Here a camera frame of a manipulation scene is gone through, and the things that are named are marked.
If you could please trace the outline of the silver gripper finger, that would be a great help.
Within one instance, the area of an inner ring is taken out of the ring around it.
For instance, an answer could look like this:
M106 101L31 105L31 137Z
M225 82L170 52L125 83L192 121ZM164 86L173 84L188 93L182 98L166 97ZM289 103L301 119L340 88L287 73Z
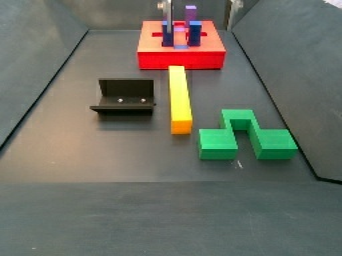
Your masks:
M166 22L168 32L173 32L173 0L162 0L158 3L158 9L164 11L164 21Z

